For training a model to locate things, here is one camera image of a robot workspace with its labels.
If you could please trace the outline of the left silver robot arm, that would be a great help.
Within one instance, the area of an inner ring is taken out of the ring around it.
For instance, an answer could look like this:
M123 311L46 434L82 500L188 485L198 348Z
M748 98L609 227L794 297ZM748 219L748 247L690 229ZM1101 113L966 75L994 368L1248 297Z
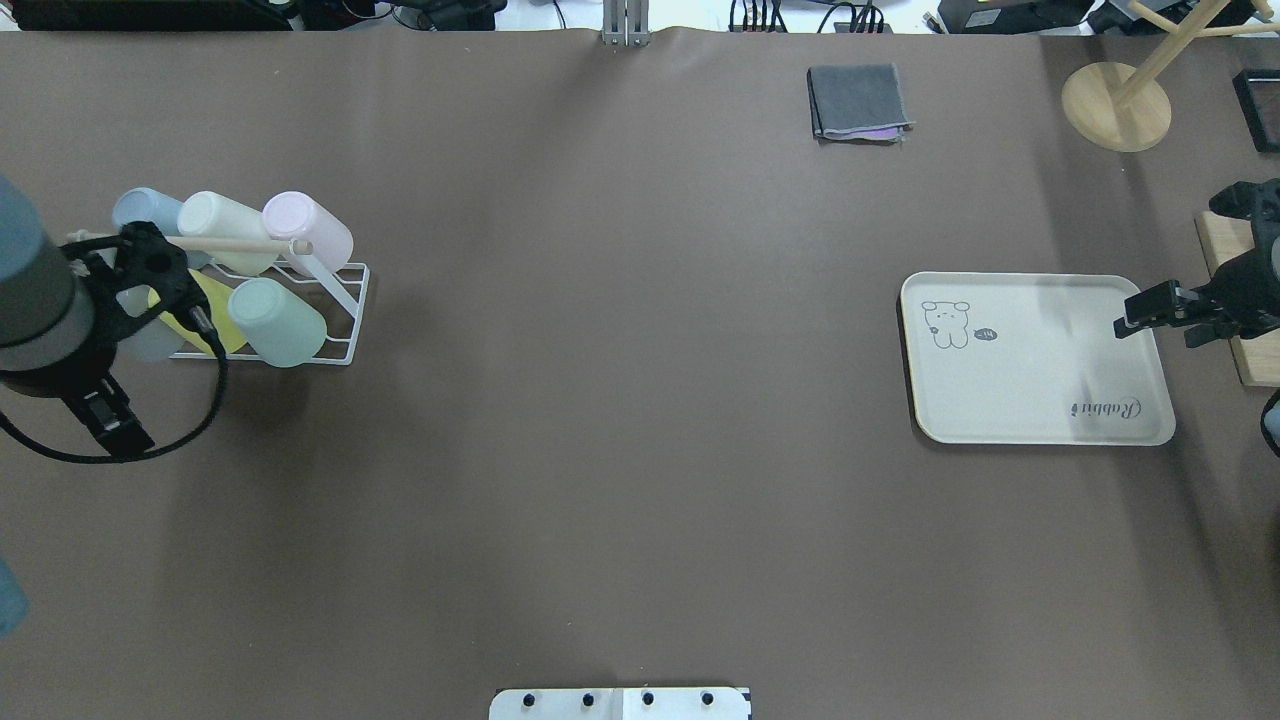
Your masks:
M38 398L116 393L118 345L170 313L196 331L211 314L187 254L152 222L56 246L35 205L1 182L3 383Z

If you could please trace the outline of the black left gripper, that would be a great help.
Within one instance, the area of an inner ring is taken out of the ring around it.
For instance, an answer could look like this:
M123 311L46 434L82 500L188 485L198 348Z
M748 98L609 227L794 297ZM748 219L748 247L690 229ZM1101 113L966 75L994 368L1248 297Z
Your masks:
M164 313L207 338L207 296L189 273L186 251L152 222L131 222L116 234L64 243L61 255L88 272L83 282L95 310L92 346L116 345ZM143 286L157 293L159 302L133 316L116 296Z

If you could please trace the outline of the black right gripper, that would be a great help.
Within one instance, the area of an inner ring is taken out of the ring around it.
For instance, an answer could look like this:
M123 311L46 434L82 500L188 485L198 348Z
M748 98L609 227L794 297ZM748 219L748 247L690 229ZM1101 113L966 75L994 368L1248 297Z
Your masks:
M1277 329L1277 211L1279 181L1239 181L1210 200L1220 217L1249 222L1253 246L1225 261L1210 282L1197 290L1165 281L1124 301L1114 334L1124 340L1158 327L1187 327L1185 346L1197 348L1216 340L1256 340Z

